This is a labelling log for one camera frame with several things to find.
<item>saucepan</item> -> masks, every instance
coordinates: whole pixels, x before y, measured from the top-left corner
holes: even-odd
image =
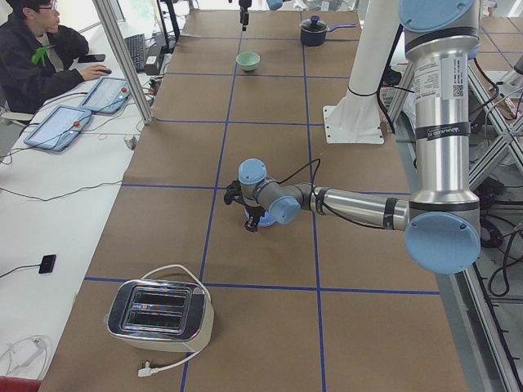
[[[330,33],[335,29],[346,27],[356,27],[356,24],[342,23],[328,27],[325,22],[320,20],[319,16],[313,15],[310,19],[304,19],[300,23],[300,28],[302,29],[300,40],[302,41],[303,45],[307,45],[308,47],[318,47],[325,42],[327,33]]]

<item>tablet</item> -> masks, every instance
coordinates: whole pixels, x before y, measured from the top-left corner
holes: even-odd
[[[125,79],[104,76],[96,81],[79,107],[93,113],[113,114],[122,107],[129,94]]]
[[[91,120],[90,110],[58,105],[24,139],[39,149],[61,151],[76,138]]]

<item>bowl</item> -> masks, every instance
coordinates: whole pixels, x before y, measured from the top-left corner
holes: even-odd
[[[236,56],[236,64],[238,64],[243,71],[253,71],[258,68],[260,64],[260,55],[253,51],[240,53]]]

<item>red object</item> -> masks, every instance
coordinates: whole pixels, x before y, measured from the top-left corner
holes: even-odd
[[[0,376],[0,392],[38,392],[40,380]]]

